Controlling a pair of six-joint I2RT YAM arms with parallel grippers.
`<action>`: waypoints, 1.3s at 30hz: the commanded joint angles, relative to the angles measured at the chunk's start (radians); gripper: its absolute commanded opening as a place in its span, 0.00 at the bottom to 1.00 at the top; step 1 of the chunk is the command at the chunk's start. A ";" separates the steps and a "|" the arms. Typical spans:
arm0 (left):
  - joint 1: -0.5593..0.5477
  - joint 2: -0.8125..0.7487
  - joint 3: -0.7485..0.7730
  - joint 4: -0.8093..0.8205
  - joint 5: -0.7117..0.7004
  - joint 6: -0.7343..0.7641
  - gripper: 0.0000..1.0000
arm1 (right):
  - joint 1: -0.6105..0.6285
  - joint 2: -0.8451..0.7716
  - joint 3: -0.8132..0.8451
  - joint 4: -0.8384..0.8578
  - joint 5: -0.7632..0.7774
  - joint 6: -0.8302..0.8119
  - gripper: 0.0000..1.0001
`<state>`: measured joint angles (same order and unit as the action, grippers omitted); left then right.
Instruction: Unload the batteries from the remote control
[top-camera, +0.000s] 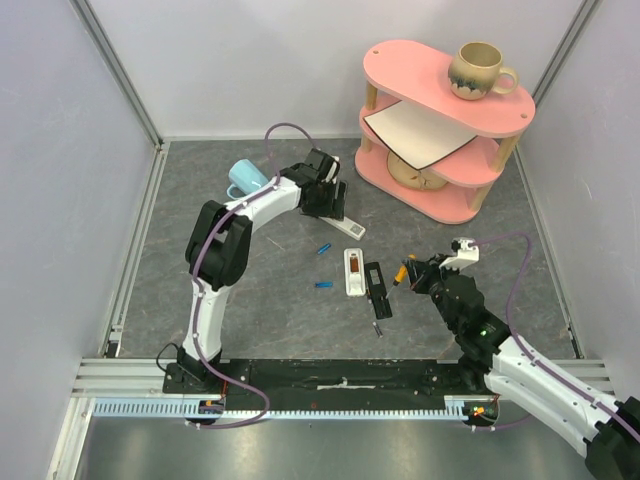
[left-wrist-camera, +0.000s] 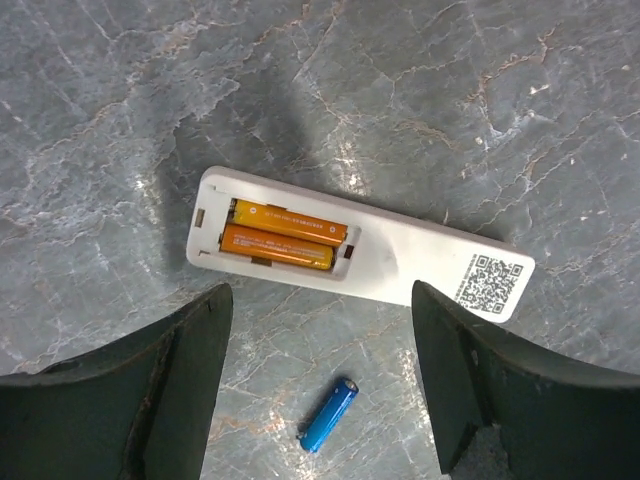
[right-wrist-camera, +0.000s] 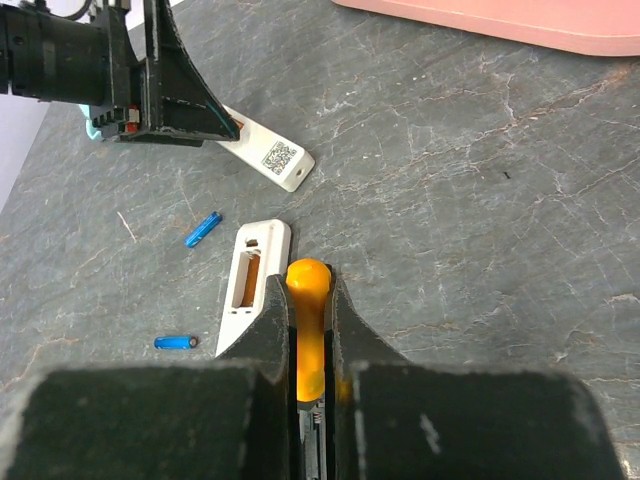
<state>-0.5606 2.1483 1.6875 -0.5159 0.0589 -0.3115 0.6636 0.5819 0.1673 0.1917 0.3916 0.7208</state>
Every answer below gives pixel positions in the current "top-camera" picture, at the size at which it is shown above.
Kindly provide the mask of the light blue mug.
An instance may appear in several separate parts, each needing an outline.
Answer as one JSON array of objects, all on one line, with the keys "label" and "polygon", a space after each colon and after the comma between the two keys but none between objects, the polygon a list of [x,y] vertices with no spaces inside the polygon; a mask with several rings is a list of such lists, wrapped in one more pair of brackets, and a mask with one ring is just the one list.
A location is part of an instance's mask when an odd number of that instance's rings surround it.
[{"label": "light blue mug", "polygon": [[248,159],[238,160],[229,170],[230,182],[227,195],[235,200],[251,194],[266,184],[269,179]]}]

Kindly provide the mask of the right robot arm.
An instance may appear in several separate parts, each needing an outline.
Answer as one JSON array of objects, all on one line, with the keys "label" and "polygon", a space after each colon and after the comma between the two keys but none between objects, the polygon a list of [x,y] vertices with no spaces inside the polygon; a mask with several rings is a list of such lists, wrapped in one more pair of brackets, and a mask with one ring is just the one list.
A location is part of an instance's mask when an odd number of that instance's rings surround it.
[{"label": "right robot arm", "polygon": [[474,278],[459,271],[468,263],[447,255],[403,262],[412,291],[430,297],[468,361],[460,386],[513,401],[569,443],[594,478],[638,478],[638,399],[621,401],[545,358],[486,308]]}]

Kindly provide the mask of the white remote orange batteries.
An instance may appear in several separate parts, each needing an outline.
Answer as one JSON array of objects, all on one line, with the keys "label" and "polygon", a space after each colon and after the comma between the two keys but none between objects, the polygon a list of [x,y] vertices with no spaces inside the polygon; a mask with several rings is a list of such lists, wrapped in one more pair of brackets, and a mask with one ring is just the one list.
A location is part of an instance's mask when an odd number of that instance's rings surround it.
[{"label": "white remote orange batteries", "polygon": [[361,240],[366,233],[365,227],[347,217],[341,220],[321,217],[321,220],[357,241]]}]

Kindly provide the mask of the orange handled screwdriver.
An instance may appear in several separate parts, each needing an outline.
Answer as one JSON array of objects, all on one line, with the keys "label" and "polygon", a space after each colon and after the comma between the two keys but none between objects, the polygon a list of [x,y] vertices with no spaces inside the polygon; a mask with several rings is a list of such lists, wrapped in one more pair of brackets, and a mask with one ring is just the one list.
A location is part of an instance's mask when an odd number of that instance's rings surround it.
[{"label": "orange handled screwdriver", "polygon": [[390,289],[387,292],[386,298],[389,298],[391,296],[392,291],[406,279],[406,277],[408,275],[407,262],[409,260],[415,260],[415,259],[416,259],[416,256],[414,254],[409,254],[402,261],[402,264],[401,264],[400,268],[398,269],[397,273],[393,277],[392,285],[391,285]]}]

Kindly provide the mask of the white remote blue batteries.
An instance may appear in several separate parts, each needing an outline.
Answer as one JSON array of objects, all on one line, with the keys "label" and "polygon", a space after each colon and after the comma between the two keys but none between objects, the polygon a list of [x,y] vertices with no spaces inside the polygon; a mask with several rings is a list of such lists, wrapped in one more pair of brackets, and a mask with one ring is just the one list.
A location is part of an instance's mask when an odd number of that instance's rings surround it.
[{"label": "white remote blue batteries", "polygon": [[365,295],[366,281],[363,267],[363,252],[360,248],[344,250],[345,290],[348,297]]}]

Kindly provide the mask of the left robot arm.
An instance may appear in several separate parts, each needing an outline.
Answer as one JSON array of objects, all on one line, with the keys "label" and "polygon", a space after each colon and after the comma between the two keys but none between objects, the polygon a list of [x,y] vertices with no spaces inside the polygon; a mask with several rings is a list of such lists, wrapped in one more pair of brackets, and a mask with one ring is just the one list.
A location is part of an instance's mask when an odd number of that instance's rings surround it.
[{"label": "left robot arm", "polygon": [[189,332],[177,354],[185,382],[196,392],[208,393],[218,385],[224,312],[247,268],[252,234],[294,210],[343,219],[347,184],[338,179],[339,171],[336,156],[313,148],[304,162],[282,169],[257,191],[201,208],[185,252],[193,297]]}]

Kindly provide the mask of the black battery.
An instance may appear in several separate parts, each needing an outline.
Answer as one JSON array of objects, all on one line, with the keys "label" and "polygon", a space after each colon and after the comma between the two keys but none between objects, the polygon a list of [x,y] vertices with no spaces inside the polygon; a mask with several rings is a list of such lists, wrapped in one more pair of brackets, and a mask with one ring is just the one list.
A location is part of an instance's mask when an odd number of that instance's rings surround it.
[{"label": "black battery", "polygon": [[377,322],[372,322],[372,325],[373,325],[373,328],[374,328],[374,330],[376,332],[377,337],[378,338],[382,338],[383,337],[383,332],[382,332],[380,326],[378,325],[378,323]]}]

